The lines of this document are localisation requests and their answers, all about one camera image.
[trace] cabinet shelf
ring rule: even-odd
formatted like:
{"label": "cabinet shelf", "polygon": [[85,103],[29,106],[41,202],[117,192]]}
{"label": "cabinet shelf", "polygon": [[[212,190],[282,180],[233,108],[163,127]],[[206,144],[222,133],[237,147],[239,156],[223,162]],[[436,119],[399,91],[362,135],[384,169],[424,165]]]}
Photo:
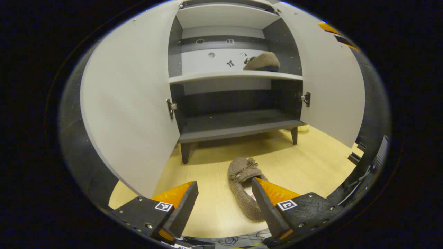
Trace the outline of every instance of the cabinet shelf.
{"label": "cabinet shelf", "polygon": [[268,71],[229,71],[229,72],[211,72],[203,74],[188,74],[169,78],[170,84],[177,84],[195,80],[205,80],[212,78],[229,78],[229,77],[257,77],[257,78],[269,78],[269,79],[289,79],[289,80],[303,80],[302,76],[294,74],[276,73]]}
{"label": "cabinet shelf", "polygon": [[219,113],[186,119],[180,143],[246,136],[305,125],[278,109]]}

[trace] door hinge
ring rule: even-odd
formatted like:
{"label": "door hinge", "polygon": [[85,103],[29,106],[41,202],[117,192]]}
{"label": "door hinge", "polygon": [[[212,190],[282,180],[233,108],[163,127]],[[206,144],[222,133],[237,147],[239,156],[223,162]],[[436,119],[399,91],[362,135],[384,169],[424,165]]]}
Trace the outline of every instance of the door hinge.
{"label": "door hinge", "polygon": [[309,107],[311,105],[311,93],[306,92],[304,96],[300,96],[300,99],[306,103],[306,107]]}
{"label": "door hinge", "polygon": [[171,120],[173,120],[174,119],[174,111],[177,109],[177,104],[176,103],[173,104],[170,99],[167,99],[166,103],[167,103],[167,108],[169,110],[169,117],[171,118]]}

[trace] fuzzy slipper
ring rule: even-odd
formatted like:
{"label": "fuzzy slipper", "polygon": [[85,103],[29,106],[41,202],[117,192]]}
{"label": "fuzzy slipper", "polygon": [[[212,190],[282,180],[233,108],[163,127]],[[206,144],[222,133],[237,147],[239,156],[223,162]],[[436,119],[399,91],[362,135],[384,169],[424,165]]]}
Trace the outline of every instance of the fuzzy slipper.
{"label": "fuzzy slipper", "polygon": [[272,52],[264,52],[257,57],[252,57],[245,60],[246,66],[243,70],[259,70],[278,72],[280,62],[277,56]]}
{"label": "fuzzy slipper", "polygon": [[229,187],[234,193],[244,214],[251,220],[263,221],[264,218],[257,201],[250,194],[246,193],[244,189],[245,185],[248,185],[248,182],[252,182],[254,177],[267,181],[266,177],[257,166],[258,164],[252,158],[236,158],[229,165],[228,180]]}

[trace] cabinet leg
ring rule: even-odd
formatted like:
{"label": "cabinet leg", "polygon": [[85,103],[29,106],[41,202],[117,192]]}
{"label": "cabinet leg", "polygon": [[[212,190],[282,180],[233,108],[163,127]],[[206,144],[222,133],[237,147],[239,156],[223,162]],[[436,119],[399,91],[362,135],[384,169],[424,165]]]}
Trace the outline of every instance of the cabinet leg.
{"label": "cabinet leg", "polygon": [[291,135],[292,135],[292,144],[297,144],[298,127],[295,127],[291,130]]}
{"label": "cabinet leg", "polygon": [[180,147],[182,149],[182,162],[183,163],[188,163],[188,161],[189,161],[189,152],[190,152],[190,149],[191,149],[191,143],[180,144]]}

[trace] light wood floor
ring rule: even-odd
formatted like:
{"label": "light wood floor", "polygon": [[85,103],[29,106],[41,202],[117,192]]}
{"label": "light wood floor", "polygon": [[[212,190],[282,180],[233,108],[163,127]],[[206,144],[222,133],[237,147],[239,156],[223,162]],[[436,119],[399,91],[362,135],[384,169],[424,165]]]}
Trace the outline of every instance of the light wood floor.
{"label": "light wood floor", "polygon": [[[155,195],[197,181],[198,198],[183,236],[230,237],[266,229],[266,222],[252,222],[243,215],[228,186],[227,171],[234,158],[253,157],[274,184],[301,195],[315,192],[327,197],[354,169],[347,159],[351,152],[363,155],[356,144],[351,149],[309,125],[305,128],[299,132],[297,145],[292,145],[288,130],[201,142],[191,150],[187,164],[182,164],[177,145]],[[109,206],[116,209],[136,196],[119,181]]]}

